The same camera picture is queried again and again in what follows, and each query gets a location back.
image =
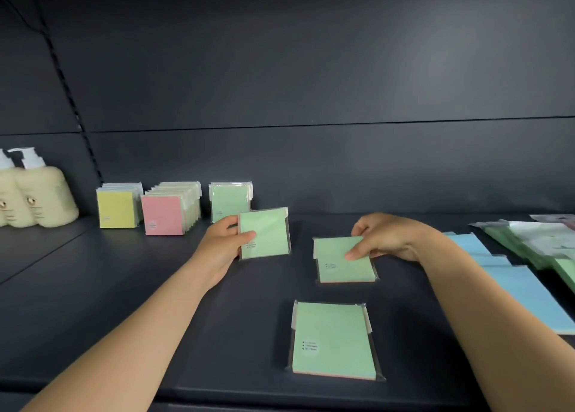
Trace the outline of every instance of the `hand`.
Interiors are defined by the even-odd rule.
[[[217,285],[239,255],[240,246],[255,238],[255,232],[237,233],[237,215],[222,218],[208,227],[194,255],[184,266],[198,270],[206,281],[206,291]]]
[[[419,221],[381,212],[370,213],[361,217],[352,229],[351,236],[361,235],[363,239],[349,250],[346,259],[392,254],[407,261],[418,261],[412,244],[426,231],[432,231],[432,228]]]

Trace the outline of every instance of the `bottle cap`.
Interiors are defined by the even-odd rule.
[[[44,160],[36,154],[34,147],[11,148],[8,150],[8,153],[12,153],[13,151],[22,152],[22,164],[27,170],[46,166],[46,162],[44,162]]]
[[[4,154],[4,150],[0,148],[0,170],[7,168],[14,168],[14,161]]]

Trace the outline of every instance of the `pump bottle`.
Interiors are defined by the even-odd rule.
[[[16,183],[16,174],[23,171],[22,168],[15,167],[12,159],[0,148],[0,226],[9,224],[14,227],[29,227],[36,224],[34,215]]]
[[[46,166],[34,147],[9,150],[13,151],[22,152],[25,170],[16,172],[16,183],[38,224],[58,227],[78,218],[78,207],[61,170]]]

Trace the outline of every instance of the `pink sticky note pad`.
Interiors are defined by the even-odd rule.
[[[143,196],[146,235],[183,235],[179,197]]]

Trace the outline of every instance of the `yellow sticky note pad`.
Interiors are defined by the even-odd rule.
[[[98,191],[101,228],[132,228],[139,224],[131,191]]]

